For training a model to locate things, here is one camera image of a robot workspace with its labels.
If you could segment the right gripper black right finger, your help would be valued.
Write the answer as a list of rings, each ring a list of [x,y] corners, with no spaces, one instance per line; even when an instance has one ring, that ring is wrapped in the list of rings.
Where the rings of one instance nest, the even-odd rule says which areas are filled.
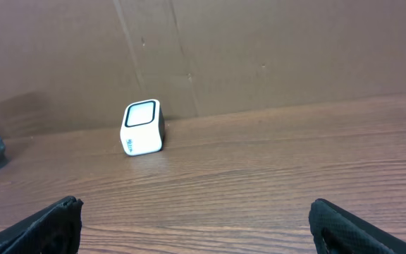
[[[325,199],[311,204],[309,225],[318,254],[406,254],[406,242]]]

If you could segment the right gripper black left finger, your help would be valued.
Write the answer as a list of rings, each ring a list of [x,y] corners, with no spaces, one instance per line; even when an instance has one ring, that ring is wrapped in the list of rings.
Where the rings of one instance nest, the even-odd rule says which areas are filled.
[[[76,254],[83,201],[67,196],[0,232],[0,254]]]

